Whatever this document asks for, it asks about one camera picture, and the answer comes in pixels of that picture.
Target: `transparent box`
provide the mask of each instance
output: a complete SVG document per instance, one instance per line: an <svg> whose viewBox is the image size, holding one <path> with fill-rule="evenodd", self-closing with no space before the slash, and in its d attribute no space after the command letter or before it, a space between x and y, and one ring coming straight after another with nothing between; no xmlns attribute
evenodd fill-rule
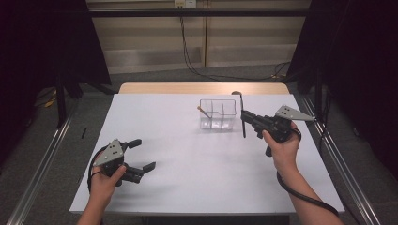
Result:
<svg viewBox="0 0 398 225"><path fill-rule="evenodd" d="M200 128L232 129L237 115L233 99L201 99Z"/></svg>

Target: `white wall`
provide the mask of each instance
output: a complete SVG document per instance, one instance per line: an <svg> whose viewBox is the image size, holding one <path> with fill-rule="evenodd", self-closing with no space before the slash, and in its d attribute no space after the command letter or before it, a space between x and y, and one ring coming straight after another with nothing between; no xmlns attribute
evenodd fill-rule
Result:
<svg viewBox="0 0 398 225"><path fill-rule="evenodd" d="M307 8L310 0L206 1L199 8ZM174 8L174 1L87 0L96 8ZM179 18L94 18L110 73L184 68ZM290 61L304 18L184 18L195 67L275 64Z"/></svg>

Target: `hand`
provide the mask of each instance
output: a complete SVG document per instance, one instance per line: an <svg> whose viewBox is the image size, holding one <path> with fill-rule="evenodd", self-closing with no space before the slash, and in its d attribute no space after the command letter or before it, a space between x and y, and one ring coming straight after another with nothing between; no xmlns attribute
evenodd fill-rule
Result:
<svg viewBox="0 0 398 225"><path fill-rule="evenodd" d="M100 171L100 167L93 167L93 174L96 174L91 178L89 201L105 208L114 194L116 182L123 176L126 169L126 166L122 165L109 177Z"/></svg>
<svg viewBox="0 0 398 225"><path fill-rule="evenodd" d="M297 125L292 122L291 127L297 128ZM286 142L281 143L275 142L266 130L263 130L263 137L271 148L275 168L281 175L297 170L296 155L299 149L299 136L295 132L292 132Z"/></svg>

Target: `white tabletop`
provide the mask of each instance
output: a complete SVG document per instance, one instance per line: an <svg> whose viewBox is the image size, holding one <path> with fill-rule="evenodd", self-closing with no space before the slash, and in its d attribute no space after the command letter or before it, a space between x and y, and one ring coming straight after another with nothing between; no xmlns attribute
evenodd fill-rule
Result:
<svg viewBox="0 0 398 225"><path fill-rule="evenodd" d="M200 99L235 99L237 118L230 131L199 128ZM245 95L245 110L273 116L282 105L298 109L292 95ZM276 179L266 143L246 124L242 137L239 96L122 94L115 95L94 154L111 140L142 139L128 149L125 162L141 168L157 162L140 184L123 181L106 212L151 215L267 215L295 212ZM320 198L344 211L329 174L304 122L298 168ZM88 201L86 172L69 209L82 213Z"/></svg>

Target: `power outlet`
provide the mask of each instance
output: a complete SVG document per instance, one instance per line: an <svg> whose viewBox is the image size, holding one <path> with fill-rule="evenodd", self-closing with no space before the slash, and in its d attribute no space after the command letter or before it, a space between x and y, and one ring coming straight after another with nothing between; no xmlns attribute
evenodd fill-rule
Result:
<svg viewBox="0 0 398 225"><path fill-rule="evenodd" d="M175 8L185 8L185 0L175 0Z"/></svg>
<svg viewBox="0 0 398 225"><path fill-rule="evenodd" d="M185 8L196 8L196 0L185 0Z"/></svg>

